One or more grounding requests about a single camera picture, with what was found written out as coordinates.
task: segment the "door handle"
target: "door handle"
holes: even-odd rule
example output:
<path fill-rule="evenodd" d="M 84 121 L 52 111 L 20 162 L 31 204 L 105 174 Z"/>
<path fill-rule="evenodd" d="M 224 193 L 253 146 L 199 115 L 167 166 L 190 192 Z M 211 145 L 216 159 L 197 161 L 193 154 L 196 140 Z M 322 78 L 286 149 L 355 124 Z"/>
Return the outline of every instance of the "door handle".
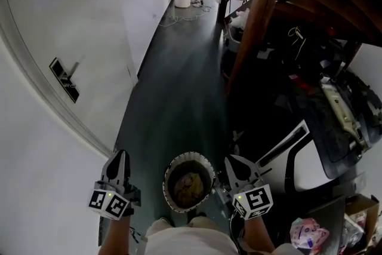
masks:
<path fill-rule="evenodd" d="M 70 78 L 72 77 L 74 71 L 78 67 L 78 64 L 79 63 L 76 62 L 73 69 L 69 73 L 67 73 L 64 70 L 58 58 L 55 58 L 53 62 L 49 65 L 49 68 L 52 71 L 53 75 L 56 77 L 58 82 L 61 84 L 65 92 L 69 95 L 69 97 L 73 100 L 74 103 L 76 103 L 79 97 L 79 92 L 76 88 L 76 85 L 73 84 Z"/>

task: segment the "door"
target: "door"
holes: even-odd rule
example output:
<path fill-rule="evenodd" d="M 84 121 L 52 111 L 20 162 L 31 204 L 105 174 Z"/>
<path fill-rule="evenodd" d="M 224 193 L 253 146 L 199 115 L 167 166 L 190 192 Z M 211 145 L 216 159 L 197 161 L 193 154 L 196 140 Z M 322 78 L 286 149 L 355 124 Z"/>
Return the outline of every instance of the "door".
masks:
<path fill-rule="evenodd" d="M 33 61 L 61 102 L 109 150 L 137 82 L 120 0 L 8 0 Z M 52 73 L 70 73 L 76 102 Z"/>

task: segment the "hallway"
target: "hallway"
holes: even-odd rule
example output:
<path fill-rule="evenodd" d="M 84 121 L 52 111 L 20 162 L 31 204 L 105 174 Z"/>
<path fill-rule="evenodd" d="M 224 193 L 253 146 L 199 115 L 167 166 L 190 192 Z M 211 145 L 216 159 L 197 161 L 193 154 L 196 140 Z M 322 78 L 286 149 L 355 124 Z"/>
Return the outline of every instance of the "hallway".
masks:
<path fill-rule="evenodd" d="M 155 219 L 170 216 L 176 226 L 187 216 L 171 212 L 162 194 L 165 167 L 177 155 L 197 151 L 215 168 L 222 169 L 227 148 L 224 82 L 220 73 L 221 27 L 215 24 L 217 3 L 204 0 L 202 8 L 178 9 L 169 5 L 160 24 L 169 16 L 192 18 L 158 27 L 119 132 L 118 149 L 131 159 L 131 183 L 142 191 L 142 207 L 135 210 L 132 227 L 143 234 Z M 203 211 L 228 231 L 214 196 Z"/>

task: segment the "beige pants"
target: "beige pants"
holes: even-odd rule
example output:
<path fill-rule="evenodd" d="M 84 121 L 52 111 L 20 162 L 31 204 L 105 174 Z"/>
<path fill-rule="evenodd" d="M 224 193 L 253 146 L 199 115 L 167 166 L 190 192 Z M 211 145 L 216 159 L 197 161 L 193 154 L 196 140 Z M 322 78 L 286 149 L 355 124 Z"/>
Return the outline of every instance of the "beige pants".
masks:
<path fill-rule="evenodd" d="M 201 228 L 201 229 L 214 229 L 215 231 L 221 232 L 219 227 L 216 225 L 215 222 L 210 220 L 207 217 L 195 217 L 191 220 L 191 222 L 187 225 L 190 228 Z M 158 233 L 164 229 L 171 229 L 172 226 L 168 224 L 165 220 L 157 220 L 153 223 L 152 226 L 149 227 L 149 229 L 146 232 L 146 237 L 153 235 L 155 233 Z"/>

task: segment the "pink package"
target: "pink package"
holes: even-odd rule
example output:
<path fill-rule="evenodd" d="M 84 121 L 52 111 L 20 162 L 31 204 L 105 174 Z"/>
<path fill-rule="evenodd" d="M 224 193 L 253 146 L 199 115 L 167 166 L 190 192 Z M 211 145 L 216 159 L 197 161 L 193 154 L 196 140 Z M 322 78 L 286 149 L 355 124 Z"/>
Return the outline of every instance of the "pink package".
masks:
<path fill-rule="evenodd" d="M 289 232 L 291 234 L 291 244 L 295 248 L 311 249 L 310 255 L 315 255 L 320 251 L 320 245 L 329 236 L 329 231 L 320 228 L 313 218 L 296 219 Z"/>

